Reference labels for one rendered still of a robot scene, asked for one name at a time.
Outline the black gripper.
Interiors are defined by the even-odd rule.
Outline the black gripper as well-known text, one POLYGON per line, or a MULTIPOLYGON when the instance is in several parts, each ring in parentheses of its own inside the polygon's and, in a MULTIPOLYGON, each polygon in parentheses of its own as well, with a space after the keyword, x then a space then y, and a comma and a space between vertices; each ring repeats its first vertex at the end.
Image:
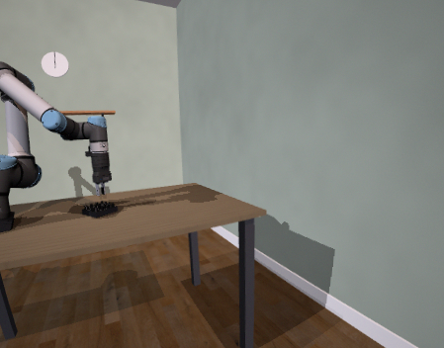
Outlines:
POLYGON ((96 186, 96 194, 97 196, 101 196, 99 188, 99 184, 101 184, 102 195, 106 195, 105 183, 112 180, 109 152, 107 152, 109 150, 108 142, 91 142, 88 149, 89 151, 85 151, 85 156, 91 156, 93 168, 92 178, 96 186))

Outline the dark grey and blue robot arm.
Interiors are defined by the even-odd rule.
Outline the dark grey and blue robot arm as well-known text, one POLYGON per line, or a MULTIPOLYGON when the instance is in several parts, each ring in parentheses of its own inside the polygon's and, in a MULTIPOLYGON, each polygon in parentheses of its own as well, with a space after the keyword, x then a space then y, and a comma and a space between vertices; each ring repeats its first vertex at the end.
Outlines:
POLYGON ((64 140, 108 142, 104 117, 89 117, 87 122, 76 123, 34 91, 31 79, 0 61, 0 97, 5 103, 8 144, 8 155, 0 155, 0 219, 10 216, 11 188, 31 188, 42 178, 42 169, 30 151, 27 112, 43 123, 47 130, 60 134, 64 140))

